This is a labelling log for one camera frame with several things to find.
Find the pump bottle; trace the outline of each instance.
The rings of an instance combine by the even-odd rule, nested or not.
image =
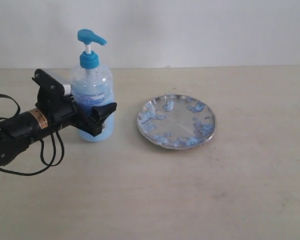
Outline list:
[[[113,75],[106,65],[99,63],[99,56],[91,50],[92,42],[104,46],[107,41],[89,29],[79,30],[77,39],[84,43],[85,51],[79,57],[80,65],[71,71],[71,93],[81,110],[89,115],[93,106],[104,106],[115,101]],[[112,135],[114,125],[115,119],[112,113],[105,120],[101,134],[93,137],[79,130],[79,135],[88,142],[100,142]]]

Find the white wall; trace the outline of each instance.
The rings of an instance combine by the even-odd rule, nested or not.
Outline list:
[[[0,0],[0,68],[71,68],[80,28],[111,68],[300,65],[300,0]]]

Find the orange label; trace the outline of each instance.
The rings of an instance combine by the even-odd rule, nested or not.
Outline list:
[[[32,116],[34,116],[41,129],[45,129],[48,127],[48,120],[46,116],[38,108],[34,108],[28,112],[31,113]]]

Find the metal plate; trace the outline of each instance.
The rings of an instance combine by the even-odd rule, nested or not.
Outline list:
[[[211,140],[217,121],[204,102],[191,96],[168,94],[146,102],[136,124],[150,142],[166,149],[184,150]]]

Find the table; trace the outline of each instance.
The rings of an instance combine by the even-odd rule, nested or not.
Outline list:
[[[0,70],[0,93],[22,111],[37,100],[33,75]],[[0,172],[0,240],[300,240],[300,66],[114,69],[113,76],[111,138],[87,143],[68,127],[60,166],[34,177]],[[218,125],[210,142],[173,151],[142,137],[137,112],[167,93],[212,108]],[[0,117],[14,111],[0,100]],[[6,168],[36,171],[39,152],[35,143]]]

